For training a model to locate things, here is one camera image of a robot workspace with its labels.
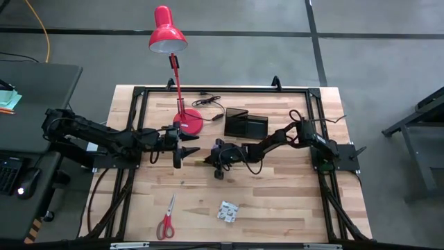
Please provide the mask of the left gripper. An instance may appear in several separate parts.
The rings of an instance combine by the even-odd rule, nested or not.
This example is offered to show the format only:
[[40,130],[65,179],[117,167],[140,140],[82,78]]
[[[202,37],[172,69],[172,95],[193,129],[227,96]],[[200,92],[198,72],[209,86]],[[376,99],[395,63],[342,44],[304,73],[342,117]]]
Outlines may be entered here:
[[180,157],[186,158],[187,156],[200,150],[200,147],[182,147],[180,148],[179,140],[181,141],[191,141],[197,140],[200,137],[198,135],[192,135],[181,131],[179,128],[174,126],[163,126],[161,128],[164,131],[164,135],[161,136],[161,146],[160,151],[172,151],[179,152]]

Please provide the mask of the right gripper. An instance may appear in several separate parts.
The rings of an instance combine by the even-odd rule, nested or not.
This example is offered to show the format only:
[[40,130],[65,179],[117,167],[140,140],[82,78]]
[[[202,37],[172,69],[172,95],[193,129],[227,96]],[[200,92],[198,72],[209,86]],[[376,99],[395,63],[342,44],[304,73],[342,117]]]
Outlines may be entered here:
[[235,163],[243,161],[241,147],[233,143],[225,143],[221,139],[216,140],[217,151],[205,158],[205,164],[220,168],[231,168]]

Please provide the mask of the white patterned packet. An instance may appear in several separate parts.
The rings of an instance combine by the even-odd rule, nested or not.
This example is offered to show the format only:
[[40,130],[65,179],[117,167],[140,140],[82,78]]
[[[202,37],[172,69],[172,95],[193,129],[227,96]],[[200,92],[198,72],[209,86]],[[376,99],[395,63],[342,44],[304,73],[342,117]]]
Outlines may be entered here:
[[227,201],[222,201],[221,206],[219,208],[217,218],[221,219],[228,223],[234,223],[237,217],[237,213],[239,211],[239,207],[229,203]]

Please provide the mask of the red handled scissors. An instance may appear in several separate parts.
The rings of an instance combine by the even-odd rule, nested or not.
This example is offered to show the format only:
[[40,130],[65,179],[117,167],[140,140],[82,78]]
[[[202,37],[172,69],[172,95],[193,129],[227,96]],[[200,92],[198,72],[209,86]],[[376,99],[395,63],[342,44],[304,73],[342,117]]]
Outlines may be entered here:
[[172,238],[175,234],[175,229],[171,222],[171,215],[173,211],[176,195],[171,198],[166,214],[160,223],[157,225],[156,236],[158,240],[164,240],[166,238]]

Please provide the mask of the black mesh desk organizer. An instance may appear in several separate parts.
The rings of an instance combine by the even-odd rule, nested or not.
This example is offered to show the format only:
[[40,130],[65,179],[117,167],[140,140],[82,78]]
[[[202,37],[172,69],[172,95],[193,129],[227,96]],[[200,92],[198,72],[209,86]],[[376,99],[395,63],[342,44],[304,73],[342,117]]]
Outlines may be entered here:
[[263,140],[268,136],[268,117],[250,115],[244,109],[227,108],[224,136]]

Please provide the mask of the red desk lamp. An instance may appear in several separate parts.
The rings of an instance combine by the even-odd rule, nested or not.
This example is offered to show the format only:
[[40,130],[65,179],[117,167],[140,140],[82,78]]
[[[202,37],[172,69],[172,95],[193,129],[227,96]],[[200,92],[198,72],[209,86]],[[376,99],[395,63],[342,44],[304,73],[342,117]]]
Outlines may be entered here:
[[169,55],[169,61],[178,93],[178,112],[173,120],[180,124],[181,129],[189,134],[198,135],[203,128],[203,118],[197,110],[185,108],[182,96],[179,64],[176,53],[187,48],[188,42],[182,31],[173,22],[173,13],[168,6],[158,6],[154,11],[155,30],[152,32],[148,48],[155,53]]

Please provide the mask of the black clamp lever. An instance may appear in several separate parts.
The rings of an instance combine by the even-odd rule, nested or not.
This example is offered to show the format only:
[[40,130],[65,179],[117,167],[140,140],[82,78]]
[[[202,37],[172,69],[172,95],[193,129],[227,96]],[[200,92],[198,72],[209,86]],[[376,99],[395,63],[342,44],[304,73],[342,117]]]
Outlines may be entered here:
[[358,158],[358,155],[363,153],[367,149],[366,146],[361,147],[359,149],[353,149],[349,155],[350,160],[356,160]]

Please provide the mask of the black raised desk surface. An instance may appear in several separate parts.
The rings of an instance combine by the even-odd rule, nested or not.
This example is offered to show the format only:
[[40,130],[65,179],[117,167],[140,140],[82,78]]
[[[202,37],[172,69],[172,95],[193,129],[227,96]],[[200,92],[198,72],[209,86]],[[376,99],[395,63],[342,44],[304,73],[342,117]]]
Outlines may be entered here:
[[0,151],[42,153],[46,110],[66,108],[83,68],[37,62],[0,62],[0,80],[15,87],[22,97],[13,115],[0,113]]

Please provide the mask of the black computer mouse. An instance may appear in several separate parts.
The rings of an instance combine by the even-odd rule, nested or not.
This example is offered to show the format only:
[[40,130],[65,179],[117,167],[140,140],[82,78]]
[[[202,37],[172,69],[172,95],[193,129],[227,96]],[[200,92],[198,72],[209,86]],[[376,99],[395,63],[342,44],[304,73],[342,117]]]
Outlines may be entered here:
[[16,191],[18,199],[29,199],[34,195],[41,171],[36,167],[25,171]]

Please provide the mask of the black keyboard desk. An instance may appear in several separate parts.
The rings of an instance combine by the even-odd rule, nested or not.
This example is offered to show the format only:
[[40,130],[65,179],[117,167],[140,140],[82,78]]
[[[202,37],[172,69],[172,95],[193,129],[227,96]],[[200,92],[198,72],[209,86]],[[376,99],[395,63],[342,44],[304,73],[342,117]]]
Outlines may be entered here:
[[53,177],[61,155],[48,152],[41,157],[37,168],[42,171],[36,190],[29,199],[19,199],[16,194],[0,194],[0,241],[23,242],[36,218],[43,216],[53,195]]

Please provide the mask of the black keyboard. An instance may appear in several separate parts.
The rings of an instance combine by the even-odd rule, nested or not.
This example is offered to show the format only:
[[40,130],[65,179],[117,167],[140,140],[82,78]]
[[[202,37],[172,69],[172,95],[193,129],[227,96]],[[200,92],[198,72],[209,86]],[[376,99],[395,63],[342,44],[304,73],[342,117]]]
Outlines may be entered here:
[[23,164],[23,158],[0,157],[0,194],[11,194]]

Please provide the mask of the teal paper stack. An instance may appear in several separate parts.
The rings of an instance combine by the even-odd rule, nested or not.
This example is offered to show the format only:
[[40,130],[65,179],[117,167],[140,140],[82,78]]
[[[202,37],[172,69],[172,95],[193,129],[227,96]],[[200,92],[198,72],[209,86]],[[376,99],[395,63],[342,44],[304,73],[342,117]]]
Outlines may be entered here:
[[0,108],[13,110],[21,98],[16,90],[0,90]]

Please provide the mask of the black metal side table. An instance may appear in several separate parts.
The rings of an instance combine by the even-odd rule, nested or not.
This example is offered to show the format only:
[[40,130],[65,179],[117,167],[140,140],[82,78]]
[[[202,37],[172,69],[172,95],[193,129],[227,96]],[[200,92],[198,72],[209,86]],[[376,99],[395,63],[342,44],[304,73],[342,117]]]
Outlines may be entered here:
[[409,196],[407,203],[444,197],[444,184],[439,185],[435,171],[444,172],[444,87],[419,101],[414,112],[382,134],[389,138],[400,132],[412,162],[419,170],[425,189]]

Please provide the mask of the black aluminium table frame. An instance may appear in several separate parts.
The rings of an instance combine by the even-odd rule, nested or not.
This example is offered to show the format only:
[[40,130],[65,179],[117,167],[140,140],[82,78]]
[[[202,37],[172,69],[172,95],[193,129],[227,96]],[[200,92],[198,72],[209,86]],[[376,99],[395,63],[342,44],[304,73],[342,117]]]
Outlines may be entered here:
[[[116,86],[108,126],[119,130],[126,127],[134,87]],[[221,104],[267,116],[269,133],[292,122],[291,109],[309,116],[306,95],[237,90],[240,87],[222,88]],[[203,91],[216,94],[215,89]],[[175,92],[150,92],[144,126],[159,128],[169,124],[176,112]],[[124,240],[157,240],[157,225],[176,194],[172,214],[176,234],[162,243],[327,242],[321,191],[309,149],[279,147],[266,155],[260,174],[253,175],[245,165],[236,164],[223,180],[214,178],[211,165],[195,164],[196,159],[210,154],[217,138],[236,144],[255,142],[224,137],[224,124],[223,120],[205,122],[199,140],[183,143],[186,147],[200,147],[200,151],[185,158],[181,169],[173,168],[170,153],[160,154],[155,165],[148,161],[149,153],[142,156],[142,165],[135,172]],[[372,238],[357,177],[347,172],[339,172],[336,177],[344,210],[361,233]],[[216,217],[222,201],[239,206],[234,223]]]

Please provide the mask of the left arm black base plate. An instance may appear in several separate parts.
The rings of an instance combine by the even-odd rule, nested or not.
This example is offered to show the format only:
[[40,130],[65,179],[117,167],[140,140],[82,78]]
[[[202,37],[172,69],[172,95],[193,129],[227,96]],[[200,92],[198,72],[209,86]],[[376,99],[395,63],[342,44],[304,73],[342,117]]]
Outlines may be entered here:
[[137,169],[142,156],[134,145],[120,142],[100,144],[96,151],[87,154],[93,158],[93,168],[97,169]]

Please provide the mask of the silver metal bracket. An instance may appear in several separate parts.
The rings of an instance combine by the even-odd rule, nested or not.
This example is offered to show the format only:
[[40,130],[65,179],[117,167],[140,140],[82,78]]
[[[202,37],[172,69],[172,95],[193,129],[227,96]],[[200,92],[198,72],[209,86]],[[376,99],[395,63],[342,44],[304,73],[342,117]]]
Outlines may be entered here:
[[340,244],[325,244],[325,243],[306,243],[303,244],[304,250],[343,250]]
[[114,242],[110,250],[147,250],[150,242]]

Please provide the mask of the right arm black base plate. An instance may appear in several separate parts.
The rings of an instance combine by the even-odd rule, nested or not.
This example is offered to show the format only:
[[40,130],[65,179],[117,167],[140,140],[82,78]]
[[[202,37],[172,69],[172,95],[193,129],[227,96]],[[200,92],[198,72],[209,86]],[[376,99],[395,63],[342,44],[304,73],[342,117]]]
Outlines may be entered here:
[[350,160],[349,155],[355,148],[353,144],[334,144],[332,148],[310,147],[311,163],[316,171],[349,171],[360,170],[358,158]]

